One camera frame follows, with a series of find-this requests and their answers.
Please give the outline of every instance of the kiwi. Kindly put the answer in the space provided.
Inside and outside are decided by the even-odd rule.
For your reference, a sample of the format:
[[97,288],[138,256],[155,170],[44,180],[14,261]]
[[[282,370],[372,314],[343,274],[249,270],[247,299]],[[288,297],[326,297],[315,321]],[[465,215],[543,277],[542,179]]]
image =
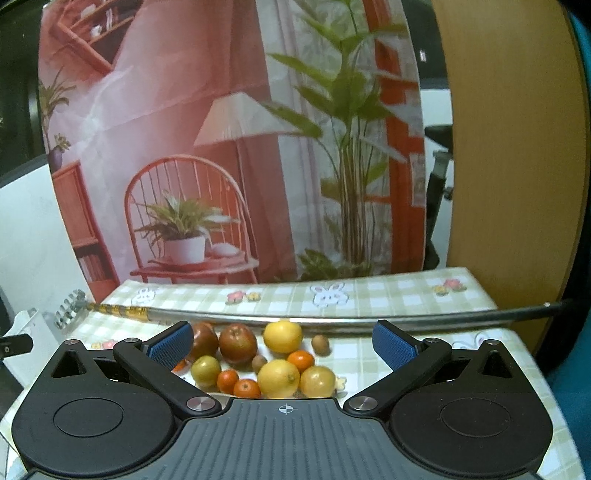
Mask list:
[[324,335],[316,335],[312,339],[312,348],[314,353],[320,356],[326,356],[330,353],[330,343]]
[[267,363],[267,359],[262,355],[257,355],[255,358],[252,359],[252,370],[254,373],[258,374],[259,370],[262,368],[263,365]]

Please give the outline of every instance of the small orange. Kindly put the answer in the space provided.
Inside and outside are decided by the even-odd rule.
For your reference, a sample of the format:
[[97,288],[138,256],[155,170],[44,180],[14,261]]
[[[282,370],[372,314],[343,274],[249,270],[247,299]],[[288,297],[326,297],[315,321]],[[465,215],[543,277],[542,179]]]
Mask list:
[[261,389],[254,380],[245,378],[234,385],[234,395],[240,398],[261,398]]
[[224,370],[217,376],[217,387],[220,392],[232,394],[237,381],[238,373],[235,370]]
[[173,368],[173,373],[177,374],[181,370],[183,370],[187,366],[187,362],[185,360],[181,360],[176,367]]
[[314,356],[305,350],[297,350],[290,353],[290,356],[287,357],[287,361],[294,364],[298,371],[303,373],[314,365]]

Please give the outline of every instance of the lamp shade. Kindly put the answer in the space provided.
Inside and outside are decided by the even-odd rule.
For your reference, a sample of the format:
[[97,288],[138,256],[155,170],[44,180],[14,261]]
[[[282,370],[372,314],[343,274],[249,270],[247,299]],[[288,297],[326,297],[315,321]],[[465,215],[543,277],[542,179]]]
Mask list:
[[194,146],[210,145],[265,134],[297,134],[299,130],[275,117],[244,92],[213,101]]

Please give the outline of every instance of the lemon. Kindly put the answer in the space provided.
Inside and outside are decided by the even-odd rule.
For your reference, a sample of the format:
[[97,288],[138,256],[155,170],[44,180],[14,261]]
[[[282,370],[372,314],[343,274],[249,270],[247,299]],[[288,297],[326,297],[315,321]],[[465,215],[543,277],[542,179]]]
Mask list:
[[265,345],[275,353],[295,352],[300,347],[303,337],[301,327],[289,319],[270,323],[262,333]]
[[262,366],[256,381],[267,398],[288,398],[296,393],[300,372],[287,360],[271,360]]

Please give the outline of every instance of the teal fabric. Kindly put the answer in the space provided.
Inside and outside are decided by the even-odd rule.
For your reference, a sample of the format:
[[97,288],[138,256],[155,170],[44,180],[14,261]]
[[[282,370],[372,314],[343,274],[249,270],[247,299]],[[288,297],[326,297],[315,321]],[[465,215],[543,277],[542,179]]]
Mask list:
[[[573,15],[570,18],[591,92],[591,31]],[[548,376],[548,383],[579,450],[585,477],[591,479],[591,312],[573,350]]]

